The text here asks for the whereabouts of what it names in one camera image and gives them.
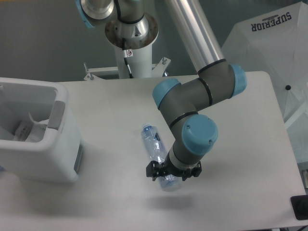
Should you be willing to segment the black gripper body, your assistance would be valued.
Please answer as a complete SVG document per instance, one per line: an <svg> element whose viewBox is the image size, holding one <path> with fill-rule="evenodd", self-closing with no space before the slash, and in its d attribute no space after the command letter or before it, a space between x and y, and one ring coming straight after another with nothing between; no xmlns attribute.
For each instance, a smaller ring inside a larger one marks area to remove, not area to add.
<svg viewBox="0 0 308 231"><path fill-rule="evenodd" d="M165 175L173 175L180 178L190 178L192 177L192 172L190 170L180 170L176 168L171 162L165 161L163 163L163 173Z"/></svg>

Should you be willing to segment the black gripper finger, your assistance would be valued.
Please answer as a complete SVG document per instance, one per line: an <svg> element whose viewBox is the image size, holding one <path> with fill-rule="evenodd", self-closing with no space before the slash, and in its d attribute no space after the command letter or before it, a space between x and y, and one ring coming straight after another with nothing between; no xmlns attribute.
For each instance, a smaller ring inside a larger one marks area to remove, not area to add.
<svg viewBox="0 0 308 231"><path fill-rule="evenodd" d="M157 161L151 161L146 167L146 177L151 178L152 181L156 181L159 177L165 177L165 165Z"/></svg>
<svg viewBox="0 0 308 231"><path fill-rule="evenodd" d="M202 172L202 165L201 162L199 161L195 167L193 168L187 168L186 170L183 171L182 173L182 180L185 181L188 178L191 177L199 177L200 173Z"/></svg>

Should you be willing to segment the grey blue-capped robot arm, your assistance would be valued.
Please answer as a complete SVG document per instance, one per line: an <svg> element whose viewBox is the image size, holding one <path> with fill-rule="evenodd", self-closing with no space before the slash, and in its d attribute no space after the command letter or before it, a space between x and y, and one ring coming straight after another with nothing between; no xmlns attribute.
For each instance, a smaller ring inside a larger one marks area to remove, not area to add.
<svg viewBox="0 0 308 231"><path fill-rule="evenodd" d="M88 28L105 24L105 35L116 53L120 78L151 77L152 44L158 36L156 20L142 0L77 0L79 15ZM201 159L218 137L213 120L199 111L242 93L247 78L229 64L197 0L168 0L167 8L198 77L185 84L175 78L158 83L152 96L175 142L162 163L152 161L152 179L173 175L198 177Z"/></svg>

